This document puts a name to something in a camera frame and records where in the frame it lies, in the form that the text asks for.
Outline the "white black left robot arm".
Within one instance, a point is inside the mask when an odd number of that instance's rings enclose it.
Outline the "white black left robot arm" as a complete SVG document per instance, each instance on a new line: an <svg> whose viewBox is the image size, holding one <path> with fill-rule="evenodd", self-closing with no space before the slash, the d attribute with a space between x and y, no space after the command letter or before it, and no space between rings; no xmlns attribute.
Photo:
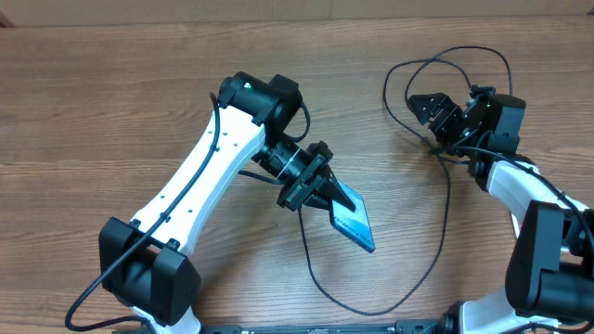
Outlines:
<svg viewBox="0 0 594 334"><path fill-rule="evenodd" d="M200 276L189 257L250 160L280 182L279 206L327 210L341 232L360 237L368 225L364 203L330 169L328 146L301 149L284 132L304 108L299 85L280 74L267 83L245 72L225 78L206 130L166 186L129 222L106 222L98 237L102 286L134 311L141 332L201 331L192 311Z"/></svg>

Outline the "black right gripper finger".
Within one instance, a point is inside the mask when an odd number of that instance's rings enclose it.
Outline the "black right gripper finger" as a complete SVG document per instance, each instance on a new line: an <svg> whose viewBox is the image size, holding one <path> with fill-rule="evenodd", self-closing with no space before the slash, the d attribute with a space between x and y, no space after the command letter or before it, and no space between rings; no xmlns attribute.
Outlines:
<svg viewBox="0 0 594 334"><path fill-rule="evenodd" d="M444 93L413 95L407 100L407 104L419 123L424 125L449 104L449 96Z"/></svg>
<svg viewBox="0 0 594 334"><path fill-rule="evenodd" d="M443 99L430 111L429 129L440 144L448 144L458 139L463 124L463 110L450 99Z"/></svg>

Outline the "blue Samsung Galaxy smartphone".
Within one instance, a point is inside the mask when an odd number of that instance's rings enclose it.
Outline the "blue Samsung Galaxy smartphone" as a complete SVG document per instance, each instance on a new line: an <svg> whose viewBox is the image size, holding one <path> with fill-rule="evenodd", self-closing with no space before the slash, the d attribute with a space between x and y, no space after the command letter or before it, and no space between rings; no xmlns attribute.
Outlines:
<svg viewBox="0 0 594 334"><path fill-rule="evenodd" d="M375 242L363 198L342 181L338 181L338 184L348 199L354 203L355 209L351 211L338 201L333 200L329 210L330 223L365 251L374 252L376 250Z"/></svg>

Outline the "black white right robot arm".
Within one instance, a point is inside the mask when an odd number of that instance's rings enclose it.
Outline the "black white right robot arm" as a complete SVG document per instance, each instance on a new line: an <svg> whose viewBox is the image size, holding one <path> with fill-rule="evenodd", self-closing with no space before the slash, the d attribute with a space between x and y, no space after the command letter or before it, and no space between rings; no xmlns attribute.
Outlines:
<svg viewBox="0 0 594 334"><path fill-rule="evenodd" d="M518 154L525 102L474 85L462 109L443 93L407 104L440 150L469 159L468 173L520 225L503 288L457 302L427 333L586 333L593 328L593 211Z"/></svg>

